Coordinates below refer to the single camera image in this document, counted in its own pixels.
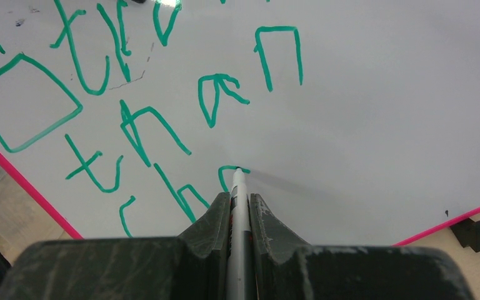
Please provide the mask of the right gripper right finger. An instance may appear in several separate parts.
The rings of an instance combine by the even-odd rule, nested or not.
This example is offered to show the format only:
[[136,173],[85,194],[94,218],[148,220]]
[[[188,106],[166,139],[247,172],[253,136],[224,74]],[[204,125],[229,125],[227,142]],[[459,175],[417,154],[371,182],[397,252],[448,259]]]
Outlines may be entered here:
[[260,299],[472,299],[459,266],[430,247],[315,246],[259,194],[249,202]]

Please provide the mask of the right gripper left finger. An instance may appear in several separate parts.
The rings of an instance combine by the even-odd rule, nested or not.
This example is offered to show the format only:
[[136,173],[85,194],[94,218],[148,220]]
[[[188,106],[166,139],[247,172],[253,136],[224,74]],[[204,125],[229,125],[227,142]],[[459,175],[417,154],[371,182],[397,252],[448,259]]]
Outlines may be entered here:
[[54,240],[29,246],[0,299],[223,299],[230,196],[178,236]]

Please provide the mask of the green white marker pen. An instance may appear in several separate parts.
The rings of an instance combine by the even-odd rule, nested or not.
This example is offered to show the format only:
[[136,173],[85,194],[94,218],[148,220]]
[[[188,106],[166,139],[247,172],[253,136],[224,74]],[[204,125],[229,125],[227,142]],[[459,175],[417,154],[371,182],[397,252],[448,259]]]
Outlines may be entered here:
[[226,299],[255,298],[248,190],[244,172],[240,167],[235,170],[232,182],[230,252],[227,261]]

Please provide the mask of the red-framed whiteboard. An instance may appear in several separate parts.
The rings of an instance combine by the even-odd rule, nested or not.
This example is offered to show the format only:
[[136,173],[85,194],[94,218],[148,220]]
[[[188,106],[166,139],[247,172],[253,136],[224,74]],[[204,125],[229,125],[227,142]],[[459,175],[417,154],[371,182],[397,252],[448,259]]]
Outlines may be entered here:
[[480,1],[0,1],[0,164],[74,238],[232,186],[313,244],[480,212]]

